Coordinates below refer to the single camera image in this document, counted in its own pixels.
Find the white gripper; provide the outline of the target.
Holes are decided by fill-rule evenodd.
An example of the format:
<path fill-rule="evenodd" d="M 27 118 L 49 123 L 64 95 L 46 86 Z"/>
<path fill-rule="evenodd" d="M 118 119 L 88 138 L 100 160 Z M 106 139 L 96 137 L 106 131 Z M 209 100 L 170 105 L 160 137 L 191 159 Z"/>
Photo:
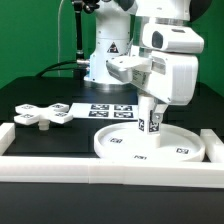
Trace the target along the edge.
<path fill-rule="evenodd" d="M 204 40 L 189 27 L 145 26 L 142 43 L 149 61 L 133 69 L 131 83 L 164 102 L 150 111 L 149 131 L 159 132 L 167 104 L 187 105 L 193 97 Z"/>

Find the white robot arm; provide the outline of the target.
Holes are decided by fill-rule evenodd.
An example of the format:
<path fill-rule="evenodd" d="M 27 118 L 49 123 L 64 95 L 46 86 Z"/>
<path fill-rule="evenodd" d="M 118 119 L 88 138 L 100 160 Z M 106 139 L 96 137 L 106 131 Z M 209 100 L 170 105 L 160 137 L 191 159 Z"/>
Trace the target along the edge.
<path fill-rule="evenodd" d="M 87 80 L 139 89 L 139 129 L 159 131 L 169 105 L 192 99 L 204 40 L 186 23 L 193 0 L 89 0 L 96 49 Z"/>

